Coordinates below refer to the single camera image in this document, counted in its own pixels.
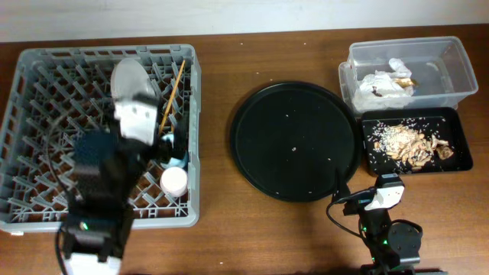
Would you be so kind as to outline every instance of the black tray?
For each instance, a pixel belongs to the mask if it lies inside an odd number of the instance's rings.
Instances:
[[[348,106],[304,82],[272,85],[247,99],[233,119],[230,145],[236,166],[254,187],[290,202],[331,194],[335,171],[349,180],[362,152]]]
[[[394,126],[398,124],[413,124],[414,130],[422,130],[427,137],[437,132],[440,139],[449,142],[454,155],[446,160],[440,160],[438,155],[432,157],[433,163],[428,162],[419,171],[411,171],[410,165],[401,165],[401,169],[395,161],[384,153],[374,151],[373,127],[379,122]],[[368,166],[372,173],[382,175],[385,173],[432,173],[447,171],[470,170],[473,166],[471,153],[467,140],[462,130],[457,111],[452,108],[422,108],[390,111],[366,112],[361,116],[361,129],[364,135],[364,147],[367,151]]]

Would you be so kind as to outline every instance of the wooden table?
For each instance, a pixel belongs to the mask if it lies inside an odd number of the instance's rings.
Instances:
[[[423,226],[419,267],[483,274],[489,270],[487,24],[0,44],[1,106],[3,110],[18,54],[26,48],[192,44],[202,66],[200,220],[191,228],[133,231],[122,273],[338,273],[368,264],[368,249],[326,218],[330,198],[287,203],[252,187],[228,152],[230,114],[250,91],[283,80],[315,83],[341,96],[338,65],[347,60],[354,42],[448,35],[462,40],[478,78],[478,93],[458,107],[474,168],[405,176],[403,201],[390,214]],[[362,165],[349,186],[356,191],[374,181]],[[341,216],[339,206],[332,214],[351,228],[357,225],[356,217]],[[2,273],[59,273],[53,238],[51,233],[0,233]]]

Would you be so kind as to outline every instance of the white cup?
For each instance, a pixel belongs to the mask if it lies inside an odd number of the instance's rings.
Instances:
[[[187,174],[180,167],[165,169],[160,178],[161,189],[173,197],[180,197],[187,191]]]

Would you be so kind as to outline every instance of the gray dish rack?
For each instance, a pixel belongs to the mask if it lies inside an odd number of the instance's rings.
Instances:
[[[176,119],[189,112],[189,185],[180,198],[165,194],[159,185],[163,168],[148,165],[129,202],[134,206],[133,228],[189,227],[199,219],[199,115],[201,69],[190,45],[148,45],[30,49],[21,53],[0,130],[0,230],[56,231],[68,209],[65,194],[50,175],[44,153],[50,123],[75,108],[50,141],[53,165],[60,179],[76,189],[73,180],[73,141],[94,125],[103,125],[109,107],[114,65],[134,58],[146,69],[157,94],[168,100],[174,85]],[[178,65],[186,61],[180,83]]]

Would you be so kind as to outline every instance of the crumpled paper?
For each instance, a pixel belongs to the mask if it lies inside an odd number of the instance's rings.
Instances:
[[[413,101],[410,97],[413,96],[414,88],[409,86],[403,89],[393,80],[410,78],[411,71],[397,58],[391,58],[389,66],[394,70],[393,73],[375,71],[375,74],[368,74],[358,82],[358,89],[352,99],[357,111],[402,108]]]

